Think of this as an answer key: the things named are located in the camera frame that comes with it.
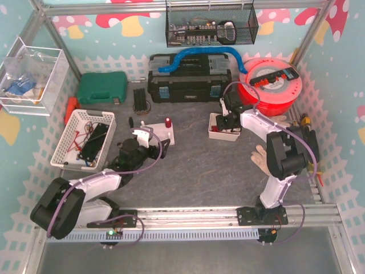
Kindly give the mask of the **white peg base plate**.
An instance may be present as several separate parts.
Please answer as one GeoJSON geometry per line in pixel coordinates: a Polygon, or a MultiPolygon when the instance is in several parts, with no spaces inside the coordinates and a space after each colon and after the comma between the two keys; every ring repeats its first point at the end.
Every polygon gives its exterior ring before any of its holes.
{"type": "Polygon", "coordinates": [[[170,145],[173,146],[175,144],[173,124],[171,128],[166,128],[165,121],[162,123],[155,123],[155,124],[145,124],[144,121],[141,121],[140,127],[141,128],[149,127],[153,129],[153,133],[156,134],[161,141],[165,139],[170,139],[171,140],[170,145]]]}

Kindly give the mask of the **white parts tray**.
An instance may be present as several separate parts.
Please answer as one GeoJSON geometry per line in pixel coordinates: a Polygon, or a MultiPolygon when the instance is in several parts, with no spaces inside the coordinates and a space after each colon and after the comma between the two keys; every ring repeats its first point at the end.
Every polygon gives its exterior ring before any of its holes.
{"type": "Polygon", "coordinates": [[[229,131],[223,130],[219,131],[217,127],[216,117],[218,116],[217,113],[210,113],[209,116],[209,125],[208,125],[208,137],[210,139],[215,140],[224,140],[229,142],[235,142],[238,137],[241,135],[240,131],[229,131]]]}

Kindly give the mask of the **large red spring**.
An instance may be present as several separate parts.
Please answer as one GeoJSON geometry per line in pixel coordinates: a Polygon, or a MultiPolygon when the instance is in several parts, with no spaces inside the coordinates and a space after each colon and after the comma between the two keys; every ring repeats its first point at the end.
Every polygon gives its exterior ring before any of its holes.
{"type": "Polygon", "coordinates": [[[172,121],[169,117],[165,118],[165,127],[171,128],[172,127],[172,121]]]}

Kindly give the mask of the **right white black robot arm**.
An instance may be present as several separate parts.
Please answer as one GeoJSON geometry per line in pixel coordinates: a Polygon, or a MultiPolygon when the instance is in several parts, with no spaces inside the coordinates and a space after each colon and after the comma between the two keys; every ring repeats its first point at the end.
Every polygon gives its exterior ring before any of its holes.
{"type": "Polygon", "coordinates": [[[237,92],[220,98],[222,114],[216,117],[220,131],[247,129],[266,142],[266,166],[269,178],[259,196],[266,209],[276,208],[292,181],[308,165],[308,145],[298,127],[284,128],[251,105],[243,105],[237,92]]]}

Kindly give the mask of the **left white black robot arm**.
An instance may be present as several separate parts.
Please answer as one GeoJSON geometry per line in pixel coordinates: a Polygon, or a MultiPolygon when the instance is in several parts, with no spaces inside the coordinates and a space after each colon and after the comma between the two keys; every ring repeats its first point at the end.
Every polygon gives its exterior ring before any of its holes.
{"type": "Polygon", "coordinates": [[[30,214],[30,219],[49,237],[65,238],[76,226],[110,228],[110,235],[122,235],[123,228],[137,223],[135,209],[121,209],[105,194],[124,187],[143,170],[147,159],[163,159],[170,139],[157,145],[143,146],[138,139],[127,139],[119,145],[119,155],[103,171],[81,179],[54,179],[30,214]]]}

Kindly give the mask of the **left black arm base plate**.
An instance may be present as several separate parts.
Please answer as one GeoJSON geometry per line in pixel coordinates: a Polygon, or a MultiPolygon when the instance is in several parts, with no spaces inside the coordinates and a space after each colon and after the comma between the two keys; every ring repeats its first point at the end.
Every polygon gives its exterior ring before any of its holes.
{"type": "Polygon", "coordinates": [[[86,225],[87,228],[136,228],[138,211],[136,209],[119,209],[112,210],[107,220],[112,219],[107,223],[93,222],[86,225]]]}

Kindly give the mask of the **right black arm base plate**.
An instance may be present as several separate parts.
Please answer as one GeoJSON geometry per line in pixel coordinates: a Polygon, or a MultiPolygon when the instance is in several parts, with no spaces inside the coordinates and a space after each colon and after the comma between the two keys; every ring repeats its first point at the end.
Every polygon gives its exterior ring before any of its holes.
{"type": "Polygon", "coordinates": [[[239,226],[288,225],[286,209],[282,206],[272,209],[241,207],[236,209],[239,226]]]}

